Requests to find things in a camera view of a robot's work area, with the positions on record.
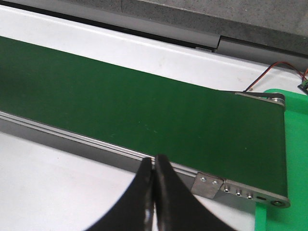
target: hole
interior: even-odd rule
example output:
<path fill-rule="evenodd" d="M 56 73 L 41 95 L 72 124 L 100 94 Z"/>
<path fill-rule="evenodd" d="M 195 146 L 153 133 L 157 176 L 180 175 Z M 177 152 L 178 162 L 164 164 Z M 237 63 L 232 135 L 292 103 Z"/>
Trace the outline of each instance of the hole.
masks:
<path fill-rule="evenodd" d="M 259 200 L 266 201 L 266 198 L 264 198 L 264 197 L 262 197 L 262 196 L 257 196 L 257 198 L 258 198 Z"/>

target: green conveyor belt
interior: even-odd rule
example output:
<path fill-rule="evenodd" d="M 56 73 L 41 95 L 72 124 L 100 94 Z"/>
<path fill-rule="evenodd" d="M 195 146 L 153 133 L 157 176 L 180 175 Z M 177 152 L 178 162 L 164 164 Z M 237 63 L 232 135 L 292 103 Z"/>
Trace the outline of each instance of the green conveyor belt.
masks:
<path fill-rule="evenodd" d="M 287 196 L 280 105 L 8 38 L 0 47 L 0 110 Z"/>

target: green board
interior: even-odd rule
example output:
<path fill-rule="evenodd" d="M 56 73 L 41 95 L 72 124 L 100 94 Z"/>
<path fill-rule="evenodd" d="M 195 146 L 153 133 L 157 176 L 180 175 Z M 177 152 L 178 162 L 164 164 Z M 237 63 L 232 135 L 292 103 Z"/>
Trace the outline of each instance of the green board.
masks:
<path fill-rule="evenodd" d="M 308 96 L 273 89 L 286 96 L 285 129 L 287 149 L 287 177 L 291 206 L 285 209 L 268 207 L 267 225 L 262 226 L 266 210 L 258 205 L 256 231 L 308 230 Z"/>
<path fill-rule="evenodd" d="M 284 108 L 0 37 L 0 110 L 287 196 Z"/>

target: cable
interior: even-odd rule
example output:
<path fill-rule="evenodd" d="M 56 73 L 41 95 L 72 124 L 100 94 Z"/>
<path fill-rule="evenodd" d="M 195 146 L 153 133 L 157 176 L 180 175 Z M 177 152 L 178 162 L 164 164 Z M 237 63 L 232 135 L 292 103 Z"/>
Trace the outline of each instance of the cable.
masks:
<path fill-rule="evenodd" d="M 288 66 L 290 69 L 293 69 L 293 70 L 295 70 L 298 74 L 299 74 L 299 76 L 301 77 L 301 79 L 302 79 L 302 82 L 304 82 L 305 80 L 307 80 L 306 79 L 306 75 L 308 74 L 308 69 L 305 71 L 305 73 L 304 74 L 302 74 L 299 70 L 297 70 L 292 64 L 290 64 L 290 63 L 288 63 L 288 62 L 283 62 L 283 61 L 279 61 L 279 62 L 275 62 L 275 63 L 273 63 L 272 65 L 270 65 L 255 81 L 253 81 L 252 82 L 252 84 L 250 84 L 249 86 L 248 86 L 248 88 L 246 88 L 243 92 L 246 92 L 246 91 L 248 91 L 249 89 L 251 89 L 256 83 L 258 83 L 258 81 L 260 80 L 260 79 L 262 79 L 262 77 L 267 73 L 267 72 L 269 72 L 273 67 L 275 67 L 275 66 L 277 66 L 277 65 L 279 65 L 279 64 L 284 64 L 284 65 L 286 65 L 286 66 Z"/>

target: white table surface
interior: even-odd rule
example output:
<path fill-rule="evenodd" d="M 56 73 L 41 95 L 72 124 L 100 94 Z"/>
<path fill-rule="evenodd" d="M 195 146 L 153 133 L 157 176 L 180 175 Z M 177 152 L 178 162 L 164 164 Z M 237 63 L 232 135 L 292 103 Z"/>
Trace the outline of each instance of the white table surface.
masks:
<path fill-rule="evenodd" d="M 221 90 L 242 91 L 267 68 L 5 6 L 0 6 L 0 36 Z M 280 88 L 301 93 L 299 83 L 293 72 L 275 68 L 254 91 Z M 0 133 L 0 230 L 83 230 L 108 211 L 133 177 L 115 167 Z M 197 198 L 237 230 L 254 230 L 252 203 L 239 200 L 230 207 L 222 203 L 226 198 Z"/>

